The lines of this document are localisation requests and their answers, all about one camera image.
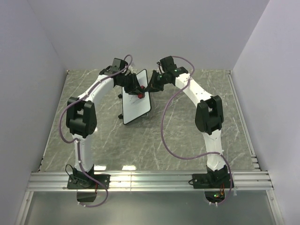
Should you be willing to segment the red and black eraser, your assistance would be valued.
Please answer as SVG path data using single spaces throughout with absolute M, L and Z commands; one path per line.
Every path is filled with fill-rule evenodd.
M 144 96 L 145 96 L 145 92 L 144 92 L 145 87 L 142 85 L 142 86 L 140 86 L 140 88 L 141 88 L 141 91 L 137 94 L 137 97 L 138 97 L 139 99 L 143 99 Z

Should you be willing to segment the small black-framed whiteboard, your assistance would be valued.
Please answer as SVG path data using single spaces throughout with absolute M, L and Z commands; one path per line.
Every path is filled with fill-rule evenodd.
M 148 75 L 146 69 L 138 72 L 136 77 L 141 86 L 143 85 L 145 88 L 148 86 Z M 122 120 L 124 125 L 148 114 L 151 111 L 149 92 L 145 92 L 144 98 L 139 99 L 137 95 L 127 94 L 122 87 L 121 94 L 118 95 L 118 98 L 122 100 L 122 113 L 118 115 L 118 118 Z

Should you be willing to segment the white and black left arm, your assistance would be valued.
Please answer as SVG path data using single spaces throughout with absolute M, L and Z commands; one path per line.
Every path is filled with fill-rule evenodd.
M 91 155 L 91 136 L 97 126 L 95 103 L 99 102 L 115 86 L 124 91 L 121 98 L 129 95 L 137 100 L 146 98 L 145 87 L 138 81 L 137 75 L 130 71 L 131 62 L 114 58 L 112 65 L 100 71 L 96 81 L 78 97 L 70 97 L 62 112 L 66 116 L 66 126 L 75 144 L 75 166 L 70 179 L 78 181 L 83 188 L 98 183 L 94 175 Z

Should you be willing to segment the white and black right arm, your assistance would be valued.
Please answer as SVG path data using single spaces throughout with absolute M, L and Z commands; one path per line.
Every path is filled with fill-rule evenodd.
M 179 88 L 176 95 L 184 93 L 195 105 L 195 125 L 204 137 L 207 157 L 207 173 L 205 185 L 218 187 L 220 184 L 232 182 L 230 166 L 223 155 L 221 129 L 224 122 L 222 99 L 204 90 L 193 78 L 193 72 L 178 67 L 175 56 L 167 56 L 158 62 L 158 70 L 154 70 L 147 92 L 163 91 L 164 85 L 173 84 Z

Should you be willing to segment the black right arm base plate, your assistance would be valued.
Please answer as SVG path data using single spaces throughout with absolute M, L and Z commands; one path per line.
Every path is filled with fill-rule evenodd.
M 194 189 L 220 189 L 230 188 L 231 178 L 229 174 L 213 175 L 212 173 L 194 173 L 188 181 Z

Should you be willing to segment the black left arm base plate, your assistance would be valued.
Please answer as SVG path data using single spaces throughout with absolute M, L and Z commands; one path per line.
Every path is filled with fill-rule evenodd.
M 94 174 L 92 177 L 102 183 L 106 189 L 109 188 L 109 174 Z M 69 176 L 67 183 L 67 189 L 104 189 L 104 187 L 86 176 L 84 176 L 83 179 L 80 179 L 76 178 L 73 174 Z

